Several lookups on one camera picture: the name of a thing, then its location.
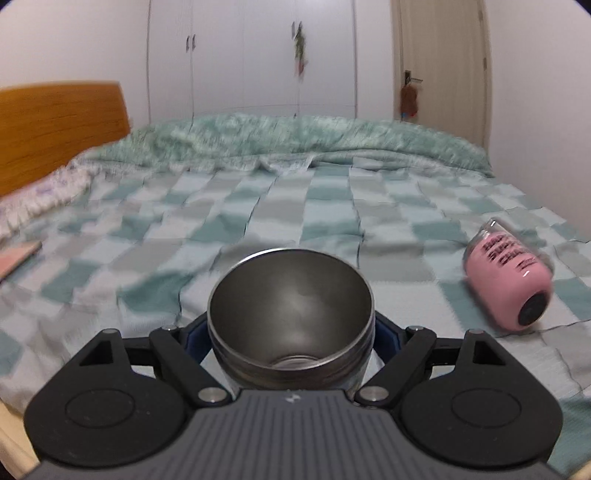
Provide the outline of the light blue cartoon sticker cup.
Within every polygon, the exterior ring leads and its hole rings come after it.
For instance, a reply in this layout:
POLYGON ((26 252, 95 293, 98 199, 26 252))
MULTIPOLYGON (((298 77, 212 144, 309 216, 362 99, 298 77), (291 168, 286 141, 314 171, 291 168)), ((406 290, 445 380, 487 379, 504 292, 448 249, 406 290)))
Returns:
POLYGON ((375 313, 369 282, 348 262, 276 248, 242 259, 218 280, 207 326, 235 387, 353 395, 373 351, 375 313))

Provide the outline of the green checkered bed blanket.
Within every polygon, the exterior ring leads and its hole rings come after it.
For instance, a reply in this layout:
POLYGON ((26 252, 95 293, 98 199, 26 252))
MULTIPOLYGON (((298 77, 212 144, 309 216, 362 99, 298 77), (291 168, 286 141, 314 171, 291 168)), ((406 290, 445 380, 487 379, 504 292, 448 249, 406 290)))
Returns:
POLYGON ((62 463, 159 457, 188 415, 211 478, 376 479, 396 436, 590 463, 590 240, 483 173, 100 168, 26 242, 1 398, 62 463))

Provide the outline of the pink tumbler with black text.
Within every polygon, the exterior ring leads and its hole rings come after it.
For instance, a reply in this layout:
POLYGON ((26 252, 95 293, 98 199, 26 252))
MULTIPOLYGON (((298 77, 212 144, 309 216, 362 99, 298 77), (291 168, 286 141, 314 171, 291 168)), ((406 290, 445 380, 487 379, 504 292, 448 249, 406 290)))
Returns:
POLYGON ((503 330, 530 328, 551 302, 552 261, 498 217, 469 242, 463 267, 469 287, 503 330))

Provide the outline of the pink notebook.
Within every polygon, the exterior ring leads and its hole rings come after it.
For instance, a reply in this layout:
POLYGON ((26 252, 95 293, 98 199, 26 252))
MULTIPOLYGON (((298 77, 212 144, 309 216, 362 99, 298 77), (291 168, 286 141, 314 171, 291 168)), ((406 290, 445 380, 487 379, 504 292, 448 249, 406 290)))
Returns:
POLYGON ((0 253, 0 281, 4 281, 42 247, 40 241, 30 241, 2 247, 0 253))

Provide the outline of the green floral quilt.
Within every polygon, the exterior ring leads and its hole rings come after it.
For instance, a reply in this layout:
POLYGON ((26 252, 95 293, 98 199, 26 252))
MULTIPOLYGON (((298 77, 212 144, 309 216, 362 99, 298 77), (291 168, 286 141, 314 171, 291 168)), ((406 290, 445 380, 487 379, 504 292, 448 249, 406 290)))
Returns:
POLYGON ((378 170, 419 167, 492 174, 483 148, 409 122, 245 113, 150 124, 118 141, 92 147, 73 162, 119 171, 266 170, 286 175, 358 160, 378 170))

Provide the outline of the purple patterned bed sheet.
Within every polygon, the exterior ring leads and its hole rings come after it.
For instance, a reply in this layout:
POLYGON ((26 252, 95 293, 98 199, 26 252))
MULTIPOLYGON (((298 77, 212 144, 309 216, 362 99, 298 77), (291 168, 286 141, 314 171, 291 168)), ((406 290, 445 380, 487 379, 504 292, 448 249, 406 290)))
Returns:
POLYGON ((75 200, 91 185, 97 168, 70 162, 1 197, 1 241, 4 242, 40 215, 75 200))

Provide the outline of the wooden headboard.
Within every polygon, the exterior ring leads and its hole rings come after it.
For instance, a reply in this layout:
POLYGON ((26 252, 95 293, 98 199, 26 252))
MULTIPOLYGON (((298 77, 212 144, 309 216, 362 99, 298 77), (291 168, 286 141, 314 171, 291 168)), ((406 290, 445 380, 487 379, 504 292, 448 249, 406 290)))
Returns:
POLYGON ((79 153, 130 133, 115 81, 66 81, 1 90, 1 194, 11 194, 79 153))

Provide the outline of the white wardrobe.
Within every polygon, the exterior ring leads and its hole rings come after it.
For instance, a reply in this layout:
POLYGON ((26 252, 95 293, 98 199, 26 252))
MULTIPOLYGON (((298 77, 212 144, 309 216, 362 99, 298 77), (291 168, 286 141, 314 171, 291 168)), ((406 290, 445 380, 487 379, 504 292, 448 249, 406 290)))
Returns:
POLYGON ((152 1, 148 12, 151 121, 230 112, 356 116, 352 2, 152 1), (307 38, 301 81, 294 22, 307 38))

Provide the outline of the hanging green ornament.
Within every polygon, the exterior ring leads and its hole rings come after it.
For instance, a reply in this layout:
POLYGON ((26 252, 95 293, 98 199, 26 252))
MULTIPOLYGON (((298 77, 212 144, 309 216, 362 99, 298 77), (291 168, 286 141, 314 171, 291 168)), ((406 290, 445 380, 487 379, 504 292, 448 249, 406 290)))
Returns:
POLYGON ((294 68, 298 80, 304 79, 305 67, 307 66, 307 55, 305 45, 307 38, 304 34, 304 25, 301 22, 291 24, 291 39, 294 41, 294 68))

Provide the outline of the beige door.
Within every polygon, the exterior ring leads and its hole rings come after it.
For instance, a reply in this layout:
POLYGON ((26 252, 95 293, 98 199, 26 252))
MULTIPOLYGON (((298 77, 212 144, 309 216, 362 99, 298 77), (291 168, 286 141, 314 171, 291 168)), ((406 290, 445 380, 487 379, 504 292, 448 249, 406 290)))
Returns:
POLYGON ((404 72, 423 79, 418 114, 403 120, 483 148, 490 133, 490 41, 482 1, 394 1, 394 94, 400 115, 404 72))

